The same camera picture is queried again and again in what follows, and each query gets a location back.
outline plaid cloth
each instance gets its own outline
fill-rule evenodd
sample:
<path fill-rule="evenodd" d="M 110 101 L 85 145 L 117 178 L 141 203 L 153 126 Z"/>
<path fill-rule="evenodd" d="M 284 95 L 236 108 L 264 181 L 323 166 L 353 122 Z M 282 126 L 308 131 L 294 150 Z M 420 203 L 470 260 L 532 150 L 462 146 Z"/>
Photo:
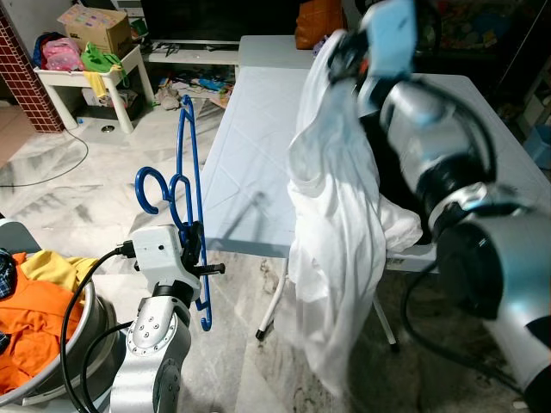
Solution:
<path fill-rule="evenodd" d="M 0 299 L 5 299 L 12 293 L 15 279 L 15 265 L 11 254 L 0 248 Z"/>
<path fill-rule="evenodd" d="M 9 336 L 6 336 L 4 333 L 0 332 L 0 354 L 8 348 Z"/>

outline white tile floor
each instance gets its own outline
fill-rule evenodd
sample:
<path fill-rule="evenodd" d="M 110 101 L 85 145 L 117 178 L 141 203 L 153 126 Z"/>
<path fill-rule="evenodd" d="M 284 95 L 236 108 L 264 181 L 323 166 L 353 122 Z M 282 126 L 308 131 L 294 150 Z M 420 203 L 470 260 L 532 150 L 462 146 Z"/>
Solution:
<path fill-rule="evenodd" d="M 199 156 L 204 163 L 223 110 L 196 100 L 195 113 Z M 101 133 L 102 126 L 116 122 L 86 119 L 83 127 L 73 131 L 90 150 L 83 163 L 40 185 L 0 188 L 0 212 L 25 224 L 44 248 L 67 256 L 103 255 L 149 220 L 136 200 L 133 180 L 145 165 L 158 168 L 166 176 L 174 173 L 177 118 L 177 112 L 151 111 L 130 135 L 118 129 Z M 3 122 L 9 127 L 10 120 L 0 114 L 0 144 L 5 139 Z M 84 145 L 67 133 L 34 134 L 0 169 L 0 185 L 32 183 L 55 176 L 78 162 L 85 151 Z M 184 168 L 193 182 L 189 144 L 185 152 Z M 158 189 L 153 185 L 147 188 L 151 203 L 160 210 L 152 223 L 169 223 L 170 215 Z M 383 277 L 378 289 L 389 322 L 402 342 L 401 353 L 389 351 L 372 313 L 350 361 L 350 391 L 345 398 L 335 399 L 310 373 L 301 352 L 273 331 L 264 342 L 254 337 L 276 289 L 281 260 L 219 252 L 209 252 L 209 257 L 211 262 L 224 262 L 227 271 L 211 280 L 214 323 L 210 332 L 201 330 L 200 314 L 192 309 L 192 346 L 183 365 L 185 390 L 181 392 L 180 411 L 511 410 L 514 396 L 507 390 L 409 342 L 399 329 L 399 296 L 404 277 Z M 140 280 L 132 265 L 128 260 L 114 260 L 102 268 L 104 274 L 98 275 L 102 277 L 98 283 L 104 294 L 126 304 L 118 312 L 120 322 L 126 322 L 139 303 L 139 296 L 130 290 Z M 430 318 L 423 324 L 431 333 L 457 348 L 468 345 L 472 353 L 478 349 L 479 354 L 503 364 L 480 325 L 450 310 L 445 299 L 430 288 L 424 294 L 421 291 L 412 304 L 414 311 L 424 314 L 423 320 Z M 460 327 L 463 334 L 455 334 Z"/>

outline television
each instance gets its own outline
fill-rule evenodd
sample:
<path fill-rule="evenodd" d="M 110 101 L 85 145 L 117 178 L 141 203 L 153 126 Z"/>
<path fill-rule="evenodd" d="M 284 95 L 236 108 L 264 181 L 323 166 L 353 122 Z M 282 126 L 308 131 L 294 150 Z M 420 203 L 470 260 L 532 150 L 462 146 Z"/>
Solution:
<path fill-rule="evenodd" d="M 141 0 L 153 41 L 237 44 L 247 34 L 293 34 L 299 0 Z"/>

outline orange shirt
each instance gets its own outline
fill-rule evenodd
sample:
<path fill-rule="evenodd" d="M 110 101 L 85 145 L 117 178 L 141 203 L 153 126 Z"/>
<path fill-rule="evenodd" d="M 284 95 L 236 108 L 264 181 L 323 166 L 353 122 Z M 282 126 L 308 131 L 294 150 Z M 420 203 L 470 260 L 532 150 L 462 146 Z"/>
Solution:
<path fill-rule="evenodd" d="M 9 346 L 0 354 L 0 395 L 24 385 L 58 356 L 61 324 L 72 297 L 72 292 L 51 282 L 28 280 L 20 268 L 25 256 L 13 255 L 17 263 L 15 291 L 0 299 L 0 331 L 11 335 Z M 77 303 L 68 338 L 82 313 L 83 307 Z"/>

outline red brick wall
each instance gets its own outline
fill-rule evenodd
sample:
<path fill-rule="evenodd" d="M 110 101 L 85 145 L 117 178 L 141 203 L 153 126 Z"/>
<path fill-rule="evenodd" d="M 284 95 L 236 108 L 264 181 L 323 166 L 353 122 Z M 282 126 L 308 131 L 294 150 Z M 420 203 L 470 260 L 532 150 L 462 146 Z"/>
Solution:
<path fill-rule="evenodd" d="M 61 132 L 64 127 L 27 54 L 0 8 L 0 75 L 37 132 Z"/>

